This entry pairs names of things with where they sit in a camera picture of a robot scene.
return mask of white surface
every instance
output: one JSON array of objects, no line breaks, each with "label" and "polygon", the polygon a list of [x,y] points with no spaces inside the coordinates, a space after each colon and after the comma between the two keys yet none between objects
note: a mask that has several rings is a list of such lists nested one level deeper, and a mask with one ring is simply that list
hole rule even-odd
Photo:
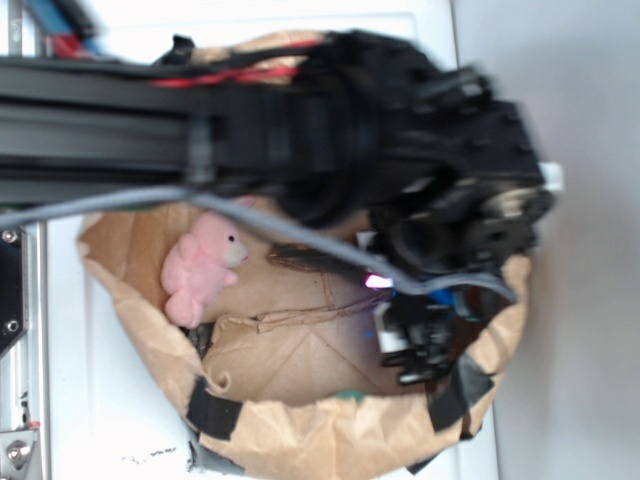
[{"label": "white surface", "polygon": [[640,476],[640,2],[456,0],[461,63],[526,103],[566,193],[496,400],[502,480]]},{"label": "white surface", "polygon": [[[428,44],[441,64],[455,64],[446,0],[105,0],[94,2],[94,7],[109,26],[105,38],[109,49],[142,62],[168,50],[173,33],[190,35],[199,45],[212,45],[282,28],[358,27],[413,38]],[[183,423],[140,362],[110,298],[82,270],[74,248],[78,221],[49,225],[53,480],[199,477],[186,473],[189,451]],[[222,476],[209,473],[207,478]],[[384,478],[413,477],[401,470]],[[474,441],[445,452],[418,478],[497,480],[491,414]]]},{"label": "white surface", "polygon": [[174,33],[196,45],[232,45],[277,30],[367,29],[414,39],[434,60],[455,66],[448,0],[229,1],[93,0],[107,49],[150,62],[172,44]]}]

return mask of white wall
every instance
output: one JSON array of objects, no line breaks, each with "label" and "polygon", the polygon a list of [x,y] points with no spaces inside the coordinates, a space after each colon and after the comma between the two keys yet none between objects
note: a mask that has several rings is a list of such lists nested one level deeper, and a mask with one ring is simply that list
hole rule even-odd
[{"label": "white wall", "polygon": [[640,2],[455,7],[462,63],[526,104],[567,184],[496,401],[501,478],[640,478]]}]

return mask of white plastic part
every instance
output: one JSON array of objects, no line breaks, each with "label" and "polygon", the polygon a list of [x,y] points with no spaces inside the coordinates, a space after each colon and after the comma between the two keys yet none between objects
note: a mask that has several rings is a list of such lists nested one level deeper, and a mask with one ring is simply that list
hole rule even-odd
[{"label": "white plastic part", "polygon": [[544,176],[544,187],[553,194],[564,191],[564,171],[558,163],[542,162],[539,164],[542,176]]},{"label": "white plastic part", "polygon": [[398,335],[397,332],[385,330],[383,317],[385,312],[389,310],[389,307],[391,307],[390,303],[381,303],[373,312],[373,321],[376,326],[376,333],[378,334],[380,353],[402,352],[409,346],[407,341]]}]

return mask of blue wire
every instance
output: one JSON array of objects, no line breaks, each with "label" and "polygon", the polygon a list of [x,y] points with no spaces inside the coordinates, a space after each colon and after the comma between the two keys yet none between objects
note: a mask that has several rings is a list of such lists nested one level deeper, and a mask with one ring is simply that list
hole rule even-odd
[{"label": "blue wire", "polygon": [[51,0],[25,0],[25,6],[47,35],[70,35],[73,28]]}]

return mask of red wire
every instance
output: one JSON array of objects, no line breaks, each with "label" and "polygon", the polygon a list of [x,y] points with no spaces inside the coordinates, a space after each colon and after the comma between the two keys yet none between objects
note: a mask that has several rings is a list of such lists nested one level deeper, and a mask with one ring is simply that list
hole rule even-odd
[{"label": "red wire", "polygon": [[202,75],[196,78],[167,78],[153,80],[151,83],[158,87],[189,88],[201,85],[217,85],[227,80],[237,82],[257,82],[277,77],[293,77],[298,74],[294,67],[273,67],[266,70],[227,70],[222,73]]}]

